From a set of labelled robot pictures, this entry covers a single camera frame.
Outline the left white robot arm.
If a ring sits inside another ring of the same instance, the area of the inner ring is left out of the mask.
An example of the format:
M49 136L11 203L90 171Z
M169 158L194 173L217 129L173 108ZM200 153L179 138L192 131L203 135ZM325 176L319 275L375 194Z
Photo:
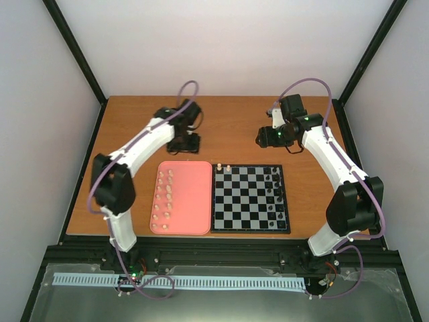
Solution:
M200 106L185 99L177 108L158 109L149 123L124 146L93 159L90 192L86 206L107 222L110 243L118 252L116 262L125 270L139 263L137 241L131 219L136 192L133 178L143 164L162 146L188 143L198 135L194 123L202 114Z

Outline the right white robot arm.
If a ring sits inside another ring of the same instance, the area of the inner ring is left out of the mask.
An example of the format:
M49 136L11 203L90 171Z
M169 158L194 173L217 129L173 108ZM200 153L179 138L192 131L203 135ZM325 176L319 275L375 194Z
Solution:
M364 231L380 227L374 238L385 233L382 211L384 185L380 178L361 170L334 138L327 116L309 114L299 95L278 99L267 111L272 124L259 129L255 139L262 148L290 148L298 144L309 151L327 175L334 195L326 209L326 223L311 236L301 251L299 263L315 270L322 260L339 252L346 242Z

